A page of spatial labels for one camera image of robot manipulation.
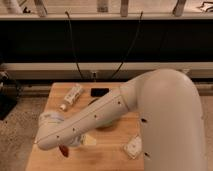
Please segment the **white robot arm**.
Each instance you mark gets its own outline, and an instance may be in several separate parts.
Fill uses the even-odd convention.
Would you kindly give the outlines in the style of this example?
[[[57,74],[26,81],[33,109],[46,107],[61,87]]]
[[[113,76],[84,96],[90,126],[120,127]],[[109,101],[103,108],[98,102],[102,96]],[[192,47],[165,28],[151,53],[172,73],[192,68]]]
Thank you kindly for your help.
[[[141,74],[68,119],[42,113],[36,144],[42,150],[71,145],[132,111],[139,113],[144,171],[208,171],[200,96],[191,79],[174,69]]]

